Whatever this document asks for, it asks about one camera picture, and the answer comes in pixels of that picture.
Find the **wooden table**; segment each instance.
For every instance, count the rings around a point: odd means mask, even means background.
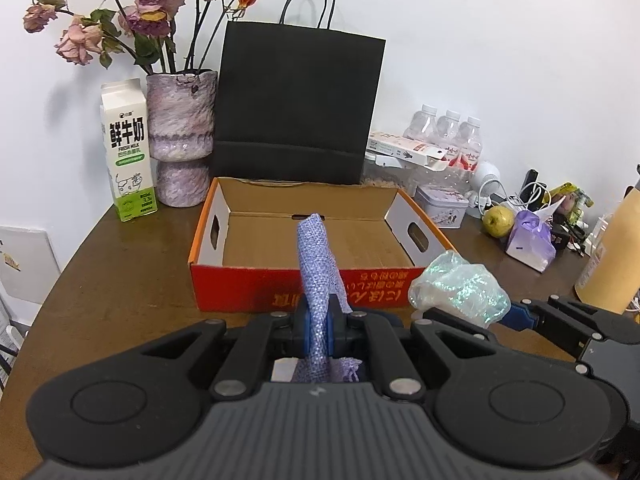
[[[195,306],[187,257],[199,213],[161,206],[121,223],[111,209],[89,234],[42,306],[0,402],[0,479],[23,478],[40,463],[24,410],[43,382],[207,317],[223,317],[229,326],[247,322],[249,314],[203,314]],[[480,229],[465,218],[446,235],[466,259],[484,263],[512,300],[572,293],[584,266],[579,256],[563,254],[539,274]],[[409,308],[394,312],[410,323]],[[493,330],[512,348],[570,359],[533,332]]]

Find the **orange cardboard box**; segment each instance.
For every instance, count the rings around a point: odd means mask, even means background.
[[[296,227],[312,213],[324,220],[351,306],[407,306],[412,280],[453,249],[402,190],[216,178],[189,257],[198,308],[295,309]]]

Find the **small fan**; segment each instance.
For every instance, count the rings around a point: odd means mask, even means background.
[[[482,160],[478,162],[470,184],[472,191],[465,195],[469,199],[469,207],[466,212],[475,218],[480,218],[478,205],[484,209],[491,203],[491,194],[502,187],[500,171],[492,163]]]

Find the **pear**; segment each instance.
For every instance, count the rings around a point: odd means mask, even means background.
[[[515,218],[516,215],[511,209],[503,205],[497,205],[484,213],[482,224],[492,237],[502,238],[511,231]]]

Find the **purple marbled vase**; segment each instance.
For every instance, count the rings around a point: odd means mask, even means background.
[[[191,207],[204,202],[209,190],[206,158],[187,162],[158,162],[156,196],[171,207]]]
[[[172,207],[201,203],[209,187],[217,72],[146,78],[149,151],[158,161],[156,194]]]

